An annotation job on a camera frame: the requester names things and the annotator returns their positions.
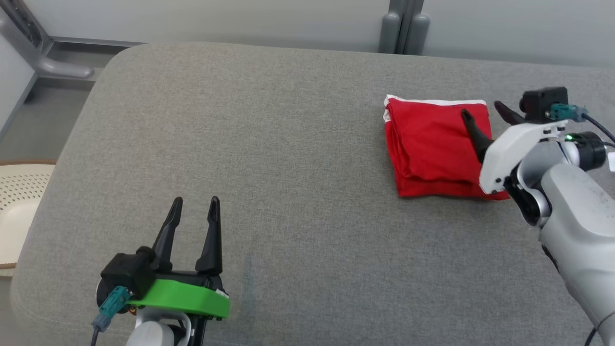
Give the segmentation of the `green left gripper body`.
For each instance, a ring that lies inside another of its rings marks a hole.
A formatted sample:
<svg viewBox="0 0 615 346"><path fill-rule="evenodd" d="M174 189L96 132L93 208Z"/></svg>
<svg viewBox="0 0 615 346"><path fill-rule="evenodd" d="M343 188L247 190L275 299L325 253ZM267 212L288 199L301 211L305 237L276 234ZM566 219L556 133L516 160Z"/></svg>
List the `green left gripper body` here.
<svg viewBox="0 0 615 346"><path fill-rule="evenodd" d="M219 275L157 278L140 299L133 297L129 305L178 311L209 319L229 317L230 301Z"/></svg>

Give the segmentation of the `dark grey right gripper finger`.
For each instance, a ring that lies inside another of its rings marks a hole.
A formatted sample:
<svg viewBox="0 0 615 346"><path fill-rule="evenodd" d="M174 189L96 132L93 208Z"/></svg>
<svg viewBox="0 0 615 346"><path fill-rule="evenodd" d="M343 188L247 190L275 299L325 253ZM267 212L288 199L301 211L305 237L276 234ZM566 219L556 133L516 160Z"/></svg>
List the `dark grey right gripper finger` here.
<svg viewBox="0 0 615 346"><path fill-rule="evenodd" d="M478 127L474 116L472 116L468 110L462 110L461 118L463 119L468 137L470 138L470 142L475 151L475 156L477 156L478 162L483 164L486 152L494 140L487 136L485 132Z"/></svg>
<svg viewBox="0 0 615 346"><path fill-rule="evenodd" d="M502 120L504 120L509 125L514 126L518 124L524 124L526 122L523 116L509 108L501 101L494 101L494 107L495 110L498 112L499 116L501 116Z"/></svg>

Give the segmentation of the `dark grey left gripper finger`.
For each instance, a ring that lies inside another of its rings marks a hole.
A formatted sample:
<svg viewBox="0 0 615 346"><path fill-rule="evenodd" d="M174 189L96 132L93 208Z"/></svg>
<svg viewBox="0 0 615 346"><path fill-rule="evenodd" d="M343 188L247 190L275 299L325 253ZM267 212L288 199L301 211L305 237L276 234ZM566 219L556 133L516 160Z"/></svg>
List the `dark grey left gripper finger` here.
<svg viewBox="0 0 615 346"><path fill-rule="evenodd" d="M197 273L219 275L222 267L221 205L218 197L213 196L207 213L208 229L202 254L194 269Z"/></svg>
<svg viewBox="0 0 615 346"><path fill-rule="evenodd" d="M152 262L152 269L155 272L170 272L172 270L171 253L175 230L180 224L182 216L183 199L176 197L173 200L172 206L163 222L160 232L152 246L155 253L155 259Z"/></svg>

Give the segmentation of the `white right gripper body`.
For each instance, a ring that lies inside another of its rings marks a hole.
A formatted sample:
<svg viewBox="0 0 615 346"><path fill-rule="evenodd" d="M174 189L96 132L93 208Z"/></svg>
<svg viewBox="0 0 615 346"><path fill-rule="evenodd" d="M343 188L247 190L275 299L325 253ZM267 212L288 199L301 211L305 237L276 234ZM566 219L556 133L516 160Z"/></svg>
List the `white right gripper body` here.
<svg viewBox="0 0 615 346"><path fill-rule="evenodd" d="M504 190L506 177L518 167L530 180L538 173L561 161L565 156L558 140L566 129L567 120L549 124L518 124L509 127L487 148L479 175L483 192L492 194Z"/></svg>

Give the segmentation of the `red shirt with white sleeves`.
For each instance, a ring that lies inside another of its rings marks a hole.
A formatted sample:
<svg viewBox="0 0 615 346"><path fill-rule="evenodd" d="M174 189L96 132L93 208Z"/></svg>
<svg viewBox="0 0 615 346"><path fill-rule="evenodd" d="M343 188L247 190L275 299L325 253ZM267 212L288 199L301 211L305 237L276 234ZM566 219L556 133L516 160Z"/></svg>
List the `red shirt with white sleeves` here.
<svg viewBox="0 0 615 346"><path fill-rule="evenodd" d="M406 100L388 94L384 105L387 150L399 197L509 199L505 191L482 191L481 165L461 117L468 110L478 128L491 136L485 101Z"/></svg>

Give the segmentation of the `cream perforated laundry basket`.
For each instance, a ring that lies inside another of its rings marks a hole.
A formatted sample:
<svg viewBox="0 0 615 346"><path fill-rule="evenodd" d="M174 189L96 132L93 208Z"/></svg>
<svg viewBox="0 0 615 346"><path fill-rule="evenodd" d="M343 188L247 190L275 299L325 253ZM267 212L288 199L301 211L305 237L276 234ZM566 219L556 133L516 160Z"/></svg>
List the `cream perforated laundry basket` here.
<svg viewBox="0 0 615 346"><path fill-rule="evenodd" d="M11 277L55 161L0 161L0 277Z"/></svg>

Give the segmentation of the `grey metal partition post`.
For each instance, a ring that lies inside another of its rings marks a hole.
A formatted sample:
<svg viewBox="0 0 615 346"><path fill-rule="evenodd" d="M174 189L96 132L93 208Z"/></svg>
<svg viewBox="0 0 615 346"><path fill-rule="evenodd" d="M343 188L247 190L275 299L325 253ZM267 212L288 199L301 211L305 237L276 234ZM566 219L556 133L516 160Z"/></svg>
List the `grey metal partition post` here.
<svg viewBox="0 0 615 346"><path fill-rule="evenodd" d="M425 0L389 0L382 18L378 53L422 55L430 18L422 13Z"/></svg>
<svg viewBox="0 0 615 346"><path fill-rule="evenodd" d="M24 0L0 0L0 36L17 51L40 76L92 80L94 68L55 61L48 57L51 39Z"/></svg>

